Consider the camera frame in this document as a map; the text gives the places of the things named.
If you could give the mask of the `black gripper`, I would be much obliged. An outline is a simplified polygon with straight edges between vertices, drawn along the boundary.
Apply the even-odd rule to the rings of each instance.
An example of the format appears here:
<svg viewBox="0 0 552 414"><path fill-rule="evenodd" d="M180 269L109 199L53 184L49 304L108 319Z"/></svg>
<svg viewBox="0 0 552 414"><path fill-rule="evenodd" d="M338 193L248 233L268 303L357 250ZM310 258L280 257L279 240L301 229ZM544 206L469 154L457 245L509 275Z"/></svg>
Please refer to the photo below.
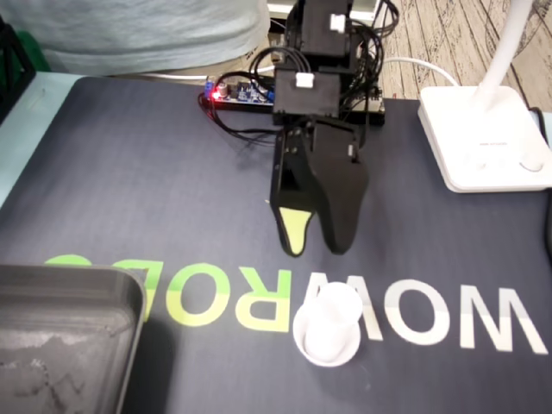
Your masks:
<svg viewBox="0 0 552 414"><path fill-rule="evenodd" d="M342 79L332 72L275 73L273 123L279 127L269 204L284 252L299 257L315 210L333 254L352 246L368 174L362 128L344 120ZM309 156L315 210L286 156Z"/></svg>

